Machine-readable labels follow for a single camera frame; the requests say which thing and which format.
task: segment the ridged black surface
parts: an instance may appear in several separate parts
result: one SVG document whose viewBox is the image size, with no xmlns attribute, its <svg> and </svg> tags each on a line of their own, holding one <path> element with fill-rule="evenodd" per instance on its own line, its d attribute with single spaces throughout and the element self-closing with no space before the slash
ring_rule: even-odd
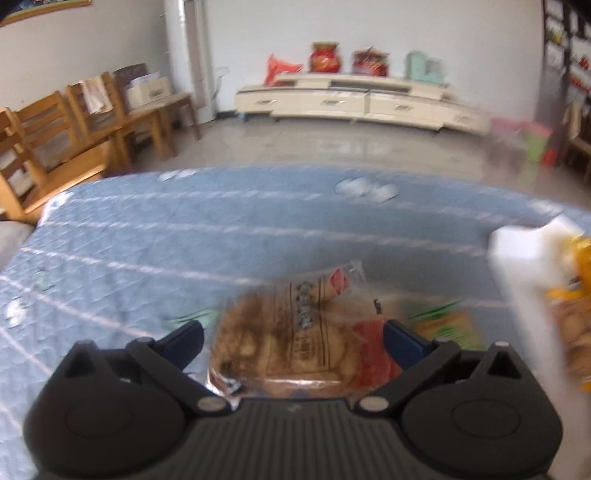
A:
<svg viewBox="0 0 591 480">
<path fill-rule="evenodd" d="M 56 480 L 51 474 L 39 479 Z M 246 400 L 198 421 L 165 461 L 129 480 L 443 480 L 413 457 L 389 420 L 361 418 L 344 401 Z"/>
</svg>

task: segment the cardboard box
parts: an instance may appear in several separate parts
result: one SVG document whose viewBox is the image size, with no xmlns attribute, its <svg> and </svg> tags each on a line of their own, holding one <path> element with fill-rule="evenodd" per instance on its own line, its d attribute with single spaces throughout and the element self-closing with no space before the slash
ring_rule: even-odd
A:
<svg viewBox="0 0 591 480">
<path fill-rule="evenodd" d="M 170 95 L 170 83 L 166 77 L 141 83 L 127 90 L 127 101 L 131 109 L 144 106 Z"/>
</svg>

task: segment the blue bed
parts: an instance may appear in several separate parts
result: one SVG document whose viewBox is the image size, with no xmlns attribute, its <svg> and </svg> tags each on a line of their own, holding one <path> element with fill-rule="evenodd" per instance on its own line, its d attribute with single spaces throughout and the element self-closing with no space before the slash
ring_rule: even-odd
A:
<svg viewBox="0 0 591 480">
<path fill-rule="evenodd" d="M 355 177 L 400 195 L 379 205 L 335 192 Z M 20 323 L 0 321 L 2 480 L 34 474 L 22 421 L 76 340 L 114 348 L 159 338 L 170 319 L 265 279 L 361 260 L 369 281 L 400 292 L 406 314 L 462 299 L 484 340 L 508 340 L 527 357 L 487 267 L 489 234 L 562 210 L 591 226 L 584 211 L 518 193 L 336 168 L 204 168 L 71 193 L 0 274 L 1 304 L 26 308 Z"/>
</svg>

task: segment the triangular cutout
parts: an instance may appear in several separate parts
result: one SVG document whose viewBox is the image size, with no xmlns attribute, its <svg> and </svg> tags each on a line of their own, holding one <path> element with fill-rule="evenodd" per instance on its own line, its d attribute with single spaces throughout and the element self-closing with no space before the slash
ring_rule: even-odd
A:
<svg viewBox="0 0 591 480">
<path fill-rule="evenodd" d="M 506 352 L 499 352 L 492 361 L 488 374 L 494 377 L 521 378 L 521 374 Z"/>
<path fill-rule="evenodd" d="M 96 368 L 88 352 L 79 352 L 68 366 L 66 378 L 85 377 L 96 373 Z"/>
</svg>

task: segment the gold frame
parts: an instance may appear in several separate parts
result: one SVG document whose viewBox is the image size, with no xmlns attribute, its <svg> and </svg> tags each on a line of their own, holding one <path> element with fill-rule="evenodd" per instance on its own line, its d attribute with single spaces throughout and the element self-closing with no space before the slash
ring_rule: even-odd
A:
<svg viewBox="0 0 591 480">
<path fill-rule="evenodd" d="M 8 15 L 4 20 L 2 20 L 0 27 L 31 18 L 36 15 L 48 14 L 57 10 L 64 10 L 65 8 L 85 7 L 86 5 L 91 4 L 92 0 L 64 0 L 58 4 L 39 5 L 38 7 L 25 10 L 24 12 L 17 12 L 15 14 Z"/>
</svg>

